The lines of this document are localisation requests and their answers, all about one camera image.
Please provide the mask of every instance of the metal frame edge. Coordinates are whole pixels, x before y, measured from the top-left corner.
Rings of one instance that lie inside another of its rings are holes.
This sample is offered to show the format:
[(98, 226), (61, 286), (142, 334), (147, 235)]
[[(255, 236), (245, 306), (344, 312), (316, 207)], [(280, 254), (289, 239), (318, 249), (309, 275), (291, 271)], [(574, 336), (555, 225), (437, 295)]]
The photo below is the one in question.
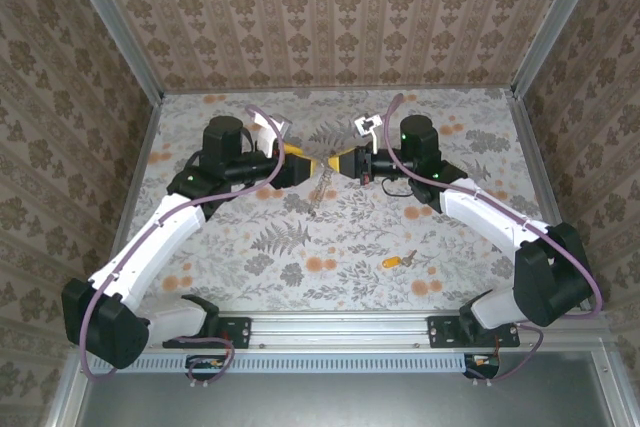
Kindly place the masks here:
[[(431, 349), (427, 318), (457, 311), (405, 312), (234, 312), (251, 317), (251, 342), (244, 353), (460, 353), (491, 351), (480, 348)], [(606, 319), (576, 322), (558, 319), (544, 329), (541, 351), (574, 352), (615, 348)], [(520, 331), (521, 345), (509, 352), (528, 352), (537, 334)], [(148, 353), (182, 352), (182, 349), (147, 349)]]
[(138, 162), (136, 168), (133, 171), (131, 177), (131, 184), (129, 184), (129, 191), (127, 192), (127, 199), (125, 200), (124, 207), (122, 208), (122, 215), (120, 216), (120, 222), (118, 223), (118, 230), (113, 238), (113, 244), (111, 246), (110, 257), (115, 257), (118, 252), (127, 243), (127, 235), (131, 228), (131, 221), (133, 220), (133, 214), (136, 210), (136, 203), (138, 202), (138, 194), (142, 187), (142, 180), (144, 179), (144, 172), (147, 168), (147, 161), (151, 154), (151, 147), (153, 146), (153, 140), (155, 139), (158, 126), (160, 124), (160, 114), (162, 113), (162, 103), (159, 101), (151, 110), (151, 116), (149, 117), (149, 124), (147, 124), (147, 131), (144, 134), (144, 140), (140, 147), (140, 154), (138, 155)]
[(611, 421), (615, 427), (640, 425), (638, 402), (617, 350), (604, 346), (591, 353)]
[(80, 356), (72, 351), (60, 376), (45, 427), (75, 427), (89, 380), (80, 369)]
[(122, 15), (114, 0), (91, 0), (91, 3), (118, 46), (118, 50), (138, 79), (138, 83), (149, 102), (151, 105), (156, 105), (161, 100), (161, 83), (131, 33), (125, 16)]
[(514, 98), (510, 100), (509, 104), (511, 117), (522, 147), (522, 155), (524, 155), (524, 160), (529, 169), (529, 177), (540, 206), (540, 213), (545, 222), (556, 225), (562, 222), (562, 216), (551, 188), (551, 181), (547, 175), (524, 101), (521, 98)]
[[(183, 91), (166, 90), (165, 95), (200, 95), (200, 94), (254, 94), (257, 92), (335, 92), (336, 90), (346, 92), (361, 92), (361, 91), (378, 91), (384, 90), (388, 92), (398, 92), (407, 90), (451, 90), (451, 89), (464, 89), (468, 90), (469, 84), (405, 84), (405, 85), (316, 85), (313, 87), (256, 87), (250, 89), (188, 89)], [(474, 89), (511, 89), (509, 84), (486, 84), (482, 86), (471, 86)]]
[(543, 20), (513, 78), (512, 85), (516, 97), (524, 97), (577, 3), (578, 0), (554, 0), (552, 2), (547, 17)]

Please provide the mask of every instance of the gray floor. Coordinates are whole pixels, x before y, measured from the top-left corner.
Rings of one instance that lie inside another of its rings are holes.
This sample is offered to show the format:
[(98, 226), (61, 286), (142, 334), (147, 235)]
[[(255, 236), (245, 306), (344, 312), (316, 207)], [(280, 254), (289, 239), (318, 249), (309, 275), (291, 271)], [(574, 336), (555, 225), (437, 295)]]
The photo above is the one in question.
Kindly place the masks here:
[(491, 387), (460, 374), (229, 375), (207, 388), (182, 375), (118, 375), (90, 388), (78, 425), (612, 425), (589, 354), (538, 354)]

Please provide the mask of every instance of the ceiling wallpaper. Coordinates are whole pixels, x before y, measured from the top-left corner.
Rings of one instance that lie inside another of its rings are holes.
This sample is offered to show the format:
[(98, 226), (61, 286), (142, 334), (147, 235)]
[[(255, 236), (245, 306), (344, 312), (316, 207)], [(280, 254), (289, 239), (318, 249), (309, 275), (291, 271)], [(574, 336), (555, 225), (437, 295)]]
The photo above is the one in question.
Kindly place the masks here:
[(580, 0), (525, 103), (640, 393), (640, 0)]
[(150, 113), (89, 0), (0, 0), (0, 425), (47, 418), (60, 291), (109, 257)]
[(115, 0), (166, 91), (508, 84), (552, 0)]

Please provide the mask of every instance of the white cable clip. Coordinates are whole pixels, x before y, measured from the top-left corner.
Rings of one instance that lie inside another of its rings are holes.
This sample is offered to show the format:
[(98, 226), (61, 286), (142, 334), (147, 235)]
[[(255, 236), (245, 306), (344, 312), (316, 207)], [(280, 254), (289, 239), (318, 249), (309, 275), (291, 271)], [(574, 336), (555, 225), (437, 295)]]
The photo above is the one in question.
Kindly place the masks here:
[(523, 217), (524, 222), (522, 224), (520, 224), (520, 226), (522, 227), (522, 231), (526, 232), (527, 231), (527, 224), (531, 223), (531, 219), (529, 217)]
[(368, 114), (363, 115), (362, 117), (358, 117), (353, 121), (358, 130), (358, 134), (360, 137), (368, 137), (371, 136), (373, 139), (373, 153), (378, 153), (378, 136), (376, 135), (375, 128), (380, 127), (382, 125), (382, 117), (379, 114), (372, 115), (371, 117)]
[[(275, 126), (280, 131), (280, 135), (282, 135), (282, 137), (284, 138), (287, 130), (291, 126), (291, 121), (279, 114), (274, 114), (270, 117)], [(278, 136), (271, 129), (271, 126), (269, 125), (269, 122), (267, 122), (267, 119), (262, 117), (262, 115), (258, 114), (257, 112), (253, 115), (253, 121), (260, 127), (262, 127), (258, 131), (258, 138), (256, 139), (258, 150), (264, 152), (267, 158), (270, 159), (273, 156), (273, 143), (278, 138)]]

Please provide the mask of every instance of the floral tablecloth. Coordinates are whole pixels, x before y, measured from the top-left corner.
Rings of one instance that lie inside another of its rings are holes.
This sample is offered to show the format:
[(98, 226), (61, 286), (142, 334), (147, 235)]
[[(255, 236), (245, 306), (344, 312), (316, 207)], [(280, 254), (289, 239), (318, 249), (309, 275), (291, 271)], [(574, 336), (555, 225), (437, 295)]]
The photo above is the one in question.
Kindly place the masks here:
[[(255, 129), (244, 107), (293, 121), (286, 140), (323, 160), (365, 141), (352, 121), (382, 113), (397, 91), (296, 91), (170, 95), (162, 104), (130, 236), (165, 195), (168, 182), (201, 146), (215, 115), (234, 115)], [(443, 157), (514, 208), (539, 218), (533, 186), (502, 89), (406, 91), (394, 114), (428, 115)], [(406, 181), (388, 184), (406, 192)], [(417, 254), (411, 266), (383, 269), (392, 256)], [(509, 283), (513, 266), (460, 222), (414, 198), (387, 197), (380, 181), (361, 187), (320, 166), (304, 184), (265, 188), (225, 203), (154, 280), (146, 302), (195, 293), (223, 311), (425, 310), (458, 308)]]

